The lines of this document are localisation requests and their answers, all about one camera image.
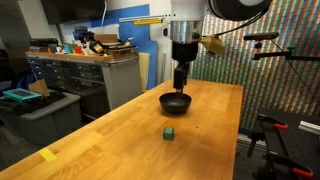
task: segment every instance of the metal cabinet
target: metal cabinet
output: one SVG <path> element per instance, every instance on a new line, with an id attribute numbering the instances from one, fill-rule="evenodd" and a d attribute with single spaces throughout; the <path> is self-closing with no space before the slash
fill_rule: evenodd
<path id="1" fill-rule="evenodd" d="M 92 118 L 98 118 L 141 94 L 138 60 L 137 53 L 108 61 L 27 57 L 37 79 L 45 79 L 51 89 L 80 95 L 82 112 Z"/>

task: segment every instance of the gray bin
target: gray bin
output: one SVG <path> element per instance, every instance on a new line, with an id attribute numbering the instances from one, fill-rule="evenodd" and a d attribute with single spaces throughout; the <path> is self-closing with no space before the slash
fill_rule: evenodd
<path id="1" fill-rule="evenodd" d="M 12 133 L 35 144 L 48 145 L 81 127 L 80 96 L 65 97 L 44 108 L 21 116 L 0 112 L 0 119 Z"/>

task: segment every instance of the yellow tape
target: yellow tape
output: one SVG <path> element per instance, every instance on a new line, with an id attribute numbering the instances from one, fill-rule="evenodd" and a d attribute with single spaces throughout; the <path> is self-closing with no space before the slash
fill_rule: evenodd
<path id="1" fill-rule="evenodd" d="M 43 148 L 39 151 L 39 154 L 47 161 L 53 161 L 57 159 L 57 156 L 54 155 L 48 148 Z"/>

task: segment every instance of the black bowl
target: black bowl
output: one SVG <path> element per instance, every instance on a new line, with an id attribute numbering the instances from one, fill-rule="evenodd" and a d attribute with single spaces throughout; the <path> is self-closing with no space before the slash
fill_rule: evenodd
<path id="1" fill-rule="evenodd" d="M 163 94 L 160 96 L 159 100 L 162 109 L 166 112 L 172 114 L 183 114 L 188 110 L 192 99 L 187 94 L 181 95 L 173 92 Z"/>

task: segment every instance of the green block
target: green block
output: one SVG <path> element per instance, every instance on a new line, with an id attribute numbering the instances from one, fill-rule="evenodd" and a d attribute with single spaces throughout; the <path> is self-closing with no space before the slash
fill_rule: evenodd
<path id="1" fill-rule="evenodd" d="M 165 127 L 163 129 L 163 139 L 164 140 L 173 140 L 174 137 L 174 129 L 170 127 Z"/>

